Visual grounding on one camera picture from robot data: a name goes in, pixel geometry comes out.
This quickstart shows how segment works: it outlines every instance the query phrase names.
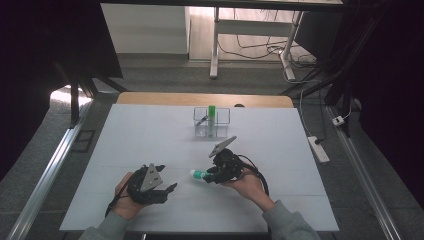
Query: clear plastic box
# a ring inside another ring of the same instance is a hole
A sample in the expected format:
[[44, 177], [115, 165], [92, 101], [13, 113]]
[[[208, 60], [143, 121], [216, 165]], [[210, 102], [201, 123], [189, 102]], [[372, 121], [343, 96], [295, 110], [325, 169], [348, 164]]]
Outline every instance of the clear plastic box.
[[230, 109], [215, 108], [215, 117], [209, 118], [208, 107], [195, 107], [193, 113], [195, 136], [226, 138], [230, 124]]

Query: gray sleeve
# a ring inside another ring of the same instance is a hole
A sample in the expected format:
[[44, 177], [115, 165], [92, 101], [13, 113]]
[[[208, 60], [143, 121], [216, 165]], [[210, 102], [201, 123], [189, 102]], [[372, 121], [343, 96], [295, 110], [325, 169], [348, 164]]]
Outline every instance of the gray sleeve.
[[315, 230], [303, 220], [299, 212], [291, 213], [278, 200], [275, 206], [262, 214], [262, 217], [271, 228], [272, 240], [318, 240]]
[[87, 228], [79, 238], [80, 240], [118, 240], [122, 239], [129, 221], [118, 214], [110, 212], [100, 226]]

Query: white table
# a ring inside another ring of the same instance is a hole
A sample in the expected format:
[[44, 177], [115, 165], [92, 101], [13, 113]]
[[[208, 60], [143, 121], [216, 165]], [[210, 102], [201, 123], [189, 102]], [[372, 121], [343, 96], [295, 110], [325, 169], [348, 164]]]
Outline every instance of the white table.
[[[261, 211], [234, 190], [189, 176], [212, 166], [222, 139], [194, 137], [193, 107], [116, 104], [112, 107], [61, 230], [98, 226], [120, 179], [143, 164], [164, 164], [164, 184], [177, 182], [165, 204], [143, 209], [129, 230], [144, 233], [266, 232]], [[315, 160], [296, 109], [231, 108], [228, 147], [264, 174], [274, 200], [299, 211], [317, 231], [336, 231]]]

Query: power strip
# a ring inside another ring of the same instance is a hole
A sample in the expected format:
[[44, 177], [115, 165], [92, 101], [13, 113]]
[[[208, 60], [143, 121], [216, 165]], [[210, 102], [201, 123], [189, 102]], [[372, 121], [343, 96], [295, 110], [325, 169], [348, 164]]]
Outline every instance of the power strip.
[[327, 153], [325, 153], [324, 148], [322, 148], [321, 144], [315, 143], [316, 140], [317, 137], [308, 137], [309, 145], [311, 145], [312, 151], [314, 152], [315, 156], [318, 158], [318, 161], [320, 163], [329, 162], [330, 159], [328, 158]]
[[344, 119], [341, 116], [338, 116], [336, 118], [333, 118], [333, 124], [335, 126], [340, 126], [344, 123]]

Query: person's arm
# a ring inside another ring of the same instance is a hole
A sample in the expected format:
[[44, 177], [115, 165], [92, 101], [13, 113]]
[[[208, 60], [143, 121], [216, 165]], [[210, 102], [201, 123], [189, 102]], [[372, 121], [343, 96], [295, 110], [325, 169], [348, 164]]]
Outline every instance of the person's arm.
[[235, 189], [241, 196], [254, 202], [262, 211], [262, 217], [271, 228], [273, 240], [317, 240], [314, 229], [300, 213], [291, 213], [280, 200], [274, 203], [265, 194], [259, 178], [250, 170], [244, 169], [240, 179], [222, 185]]
[[[121, 180], [121, 182], [115, 188], [115, 194], [117, 194], [127, 180], [131, 177], [132, 173], [129, 172]], [[116, 205], [112, 208], [112, 211], [102, 221], [98, 228], [89, 227], [79, 238], [80, 240], [115, 240], [122, 239], [125, 230], [127, 229], [130, 220], [133, 219], [137, 213], [146, 207], [147, 205], [141, 205], [133, 202], [128, 196], [127, 189], [122, 193], [121, 198], [118, 200]]]

